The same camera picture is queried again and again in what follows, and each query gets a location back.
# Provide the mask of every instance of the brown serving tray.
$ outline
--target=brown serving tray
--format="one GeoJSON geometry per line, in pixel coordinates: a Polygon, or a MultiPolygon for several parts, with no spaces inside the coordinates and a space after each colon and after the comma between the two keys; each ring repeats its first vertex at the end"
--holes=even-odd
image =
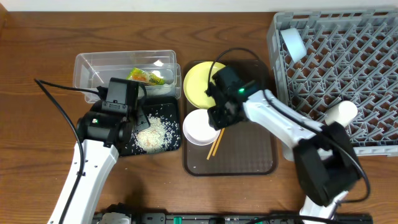
{"type": "MultiPolygon", "coordinates": [[[[183,69],[183,77],[196,64],[189,63],[183,69]]],[[[260,83],[260,75],[269,80],[268,68],[256,60],[226,60],[221,63],[235,65],[245,71],[244,81],[252,79],[260,83]]],[[[184,115],[197,108],[183,95],[184,115]]],[[[277,167],[275,137],[267,129],[253,122],[240,122],[225,129],[216,156],[206,160],[211,144],[197,146],[183,138],[183,165],[194,176],[267,175],[277,167]]]]}

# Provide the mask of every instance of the white plate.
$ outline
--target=white plate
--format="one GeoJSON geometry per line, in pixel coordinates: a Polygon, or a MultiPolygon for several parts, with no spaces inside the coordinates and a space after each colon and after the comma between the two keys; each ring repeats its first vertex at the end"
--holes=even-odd
{"type": "Polygon", "coordinates": [[[206,146],[217,139],[221,130],[216,131],[210,127],[207,110],[199,109],[192,111],[184,119],[182,131],[191,143],[206,146]]]}

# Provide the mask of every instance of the chopstick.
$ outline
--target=chopstick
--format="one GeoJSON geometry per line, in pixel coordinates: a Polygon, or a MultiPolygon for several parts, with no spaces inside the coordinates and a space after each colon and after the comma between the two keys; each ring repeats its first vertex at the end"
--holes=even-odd
{"type": "Polygon", "coordinates": [[[218,149],[218,145],[220,144],[220,141],[221,141],[221,137],[223,137],[223,134],[224,134],[224,130],[225,130],[225,128],[223,128],[223,129],[221,130],[220,136],[218,136],[217,143],[216,143],[216,147],[215,147],[215,149],[214,149],[214,151],[213,151],[213,156],[216,155],[216,152],[217,152],[217,149],[218,149]]]}
{"type": "Polygon", "coordinates": [[[218,145],[220,144],[220,141],[221,141],[221,137],[222,137],[223,134],[224,134],[224,130],[225,130],[225,128],[223,128],[223,129],[221,130],[220,135],[217,137],[217,139],[216,139],[216,140],[213,142],[213,144],[211,145],[210,152],[209,152],[209,154],[207,155],[207,160],[210,159],[210,156],[211,156],[212,153],[213,153],[213,156],[216,155],[216,152],[217,152],[217,149],[218,149],[218,145]]]}

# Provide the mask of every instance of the wooden table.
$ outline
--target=wooden table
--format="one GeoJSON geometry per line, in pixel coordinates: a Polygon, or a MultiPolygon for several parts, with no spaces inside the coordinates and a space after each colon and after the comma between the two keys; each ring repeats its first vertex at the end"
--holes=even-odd
{"type": "MultiPolygon", "coordinates": [[[[75,139],[33,78],[70,86],[82,52],[172,49],[184,67],[247,47],[269,64],[266,33],[273,13],[61,13],[12,12],[0,39],[0,223],[46,223],[67,177],[75,139]]],[[[86,113],[81,93],[51,89],[69,114],[86,113]]],[[[371,213],[376,223],[397,223],[398,157],[362,157],[373,192],[339,212],[371,213]]],[[[360,197],[360,182],[348,198],[360,197]]],[[[294,164],[264,177],[187,174],[182,150],[124,157],[111,171],[97,210],[124,202],[137,210],[174,213],[299,211],[304,194],[294,164]]]]}

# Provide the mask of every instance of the black tray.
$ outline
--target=black tray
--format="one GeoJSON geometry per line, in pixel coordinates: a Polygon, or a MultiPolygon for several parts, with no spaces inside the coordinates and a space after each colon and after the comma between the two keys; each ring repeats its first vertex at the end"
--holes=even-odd
{"type": "MultiPolygon", "coordinates": [[[[162,121],[173,122],[177,124],[177,126],[173,126],[172,130],[175,131],[175,136],[172,138],[172,142],[170,146],[161,152],[174,151],[177,150],[181,146],[181,131],[180,131],[180,115],[178,113],[178,103],[174,97],[162,97],[162,98],[150,98],[146,99],[142,110],[148,116],[149,114],[152,117],[160,118],[163,116],[162,121]]],[[[131,139],[126,147],[122,148],[120,152],[120,156],[133,156],[133,155],[141,155],[147,154],[147,151],[141,149],[138,146],[132,146],[134,144],[134,139],[131,139]]]]}
{"type": "MultiPolygon", "coordinates": [[[[183,75],[196,64],[195,61],[184,68],[183,75]]],[[[260,75],[265,75],[267,87],[272,89],[268,68],[256,60],[226,60],[221,63],[235,65],[245,82],[255,79],[260,82],[260,75]]],[[[196,110],[184,97],[184,114],[196,110]]],[[[277,167],[275,137],[267,129],[252,122],[240,122],[225,129],[216,156],[206,160],[211,144],[196,146],[183,139],[183,165],[194,176],[221,175],[266,175],[277,167]]]]}

